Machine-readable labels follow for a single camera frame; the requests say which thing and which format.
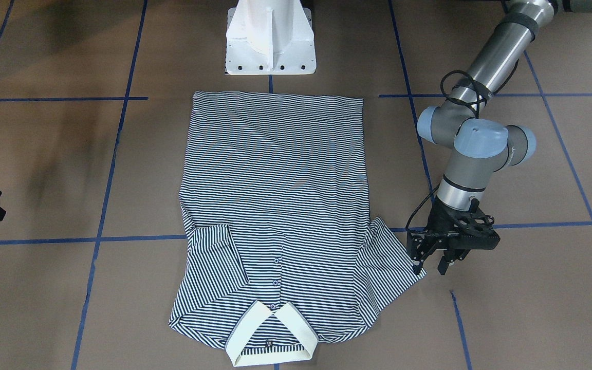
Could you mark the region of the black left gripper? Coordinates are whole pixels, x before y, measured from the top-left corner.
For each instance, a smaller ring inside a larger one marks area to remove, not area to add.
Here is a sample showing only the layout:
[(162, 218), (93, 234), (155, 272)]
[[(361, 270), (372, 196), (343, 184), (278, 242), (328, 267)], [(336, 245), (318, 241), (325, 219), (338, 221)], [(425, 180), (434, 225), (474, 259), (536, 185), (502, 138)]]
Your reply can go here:
[(444, 250), (437, 270), (445, 275), (453, 263), (467, 257), (469, 250), (496, 248), (501, 238), (493, 229), (495, 220), (479, 204), (472, 198), (469, 210), (461, 211), (435, 200), (424, 230), (407, 228), (407, 253), (413, 258), (414, 274), (421, 274), (425, 261), (436, 250)]

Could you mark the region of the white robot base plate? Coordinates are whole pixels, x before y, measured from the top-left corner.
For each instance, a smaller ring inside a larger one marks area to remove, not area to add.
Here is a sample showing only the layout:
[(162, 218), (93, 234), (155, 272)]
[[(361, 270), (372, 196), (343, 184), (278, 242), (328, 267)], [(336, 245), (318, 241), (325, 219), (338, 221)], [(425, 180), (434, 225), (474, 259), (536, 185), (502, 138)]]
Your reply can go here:
[(227, 12), (224, 69), (233, 76), (311, 75), (317, 70), (308, 1), (239, 1)]

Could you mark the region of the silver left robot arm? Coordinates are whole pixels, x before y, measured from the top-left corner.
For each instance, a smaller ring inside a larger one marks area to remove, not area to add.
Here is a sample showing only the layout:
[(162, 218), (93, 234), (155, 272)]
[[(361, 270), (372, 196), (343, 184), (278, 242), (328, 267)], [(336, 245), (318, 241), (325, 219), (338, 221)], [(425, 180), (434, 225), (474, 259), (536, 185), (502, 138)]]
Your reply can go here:
[(482, 119), (480, 113), (558, 12), (592, 13), (592, 1), (510, 1), (468, 70), (450, 72), (460, 75), (458, 82), (450, 91), (441, 82), (444, 103), (421, 112), (418, 136), (449, 148), (451, 157), (439, 185), (429, 194), (434, 201), (425, 228), (408, 229), (406, 252), (414, 274), (423, 272), (425, 260), (435, 251), (442, 251), (438, 272), (446, 274), (471, 250), (493, 250), (500, 242), (493, 229), (495, 220), (480, 209), (480, 201), (493, 173), (527, 161), (537, 140), (529, 128)]

